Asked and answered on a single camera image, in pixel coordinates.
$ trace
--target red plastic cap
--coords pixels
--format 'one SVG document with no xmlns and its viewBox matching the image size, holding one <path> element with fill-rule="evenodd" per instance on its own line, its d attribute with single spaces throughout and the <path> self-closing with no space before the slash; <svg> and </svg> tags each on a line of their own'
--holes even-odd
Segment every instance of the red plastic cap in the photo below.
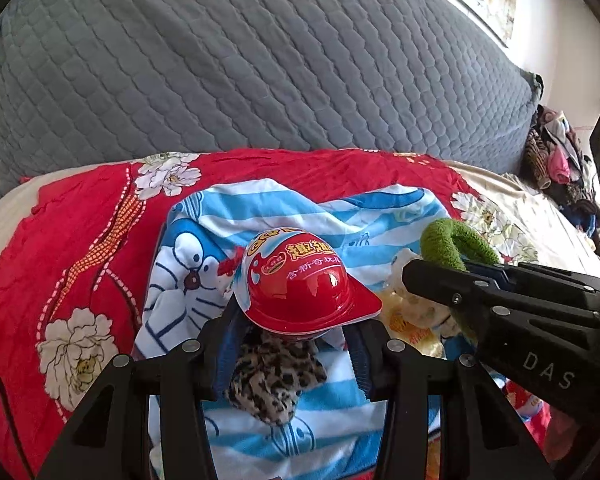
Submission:
<svg viewBox="0 0 600 480">
<path fill-rule="evenodd" d="M 321 238 L 300 229 L 260 233 L 236 274 L 236 298 L 256 325 L 283 335 L 312 335 L 376 316 L 381 300 L 350 276 Z"/>
</svg>

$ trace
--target white wall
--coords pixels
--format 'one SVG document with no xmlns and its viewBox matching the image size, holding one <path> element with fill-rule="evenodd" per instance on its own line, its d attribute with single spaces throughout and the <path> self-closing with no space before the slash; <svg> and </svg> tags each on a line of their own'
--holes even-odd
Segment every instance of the white wall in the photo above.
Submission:
<svg viewBox="0 0 600 480">
<path fill-rule="evenodd" d="M 547 104 L 554 87 L 558 49 L 558 0 L 516 0 L 513 35 L 506 53 L 513 63 L 542 76 Z"/>
<path fill-rule="evenodd" d="M 582 0 L 517 0 L 507 55 L 544 80 L 542 104 L 563 110 L 583 150 L 600 115 L 600 24 Z"/>
</svg>

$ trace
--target gray quilted pillow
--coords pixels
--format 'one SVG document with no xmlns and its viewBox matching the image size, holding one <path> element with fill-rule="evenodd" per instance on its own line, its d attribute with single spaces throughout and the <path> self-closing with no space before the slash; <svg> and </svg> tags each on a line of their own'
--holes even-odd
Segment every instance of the gray quilted pillow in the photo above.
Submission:
<svg viewBox="0 0 600 480">
<path fill-rule="evenodd" d="M 445 0 L 12 0 L 0 187 L 242 146 L 426 152 L 514 171 L 539 93 Z"/>
</svg>

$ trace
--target leopard print fabric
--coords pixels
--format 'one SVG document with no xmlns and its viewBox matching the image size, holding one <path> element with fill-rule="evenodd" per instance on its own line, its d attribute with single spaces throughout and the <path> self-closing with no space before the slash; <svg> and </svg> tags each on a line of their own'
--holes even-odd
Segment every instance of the leopard print fabric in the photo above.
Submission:
<svg viewBox="0 0 600 480">
<path fill-rule="evenodd" d="M 253 330 L 240 347 L 224 396 L 240 410 L 270 426 L 283 426 L 296 414 L 302 392 L 327 380 L 315 358 L 313 341 L 284 341 L 264 330 Z"/>
</svg>

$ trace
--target pile of clothes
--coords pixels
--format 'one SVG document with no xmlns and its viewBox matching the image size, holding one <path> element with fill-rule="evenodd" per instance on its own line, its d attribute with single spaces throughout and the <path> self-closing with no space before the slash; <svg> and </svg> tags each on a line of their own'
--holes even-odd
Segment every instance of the pile of clothes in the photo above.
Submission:
<svg viewBox="0 0 600 480">
<path fill-rule="evenodd" d="M 520 177 L 554 200 L 562 214 L 587 234 L 600 256 L 600 208 L 593 187 L 596 167 L 582 155 L 563 112 L 538 106 L 526 138 Z"/>
</svg>

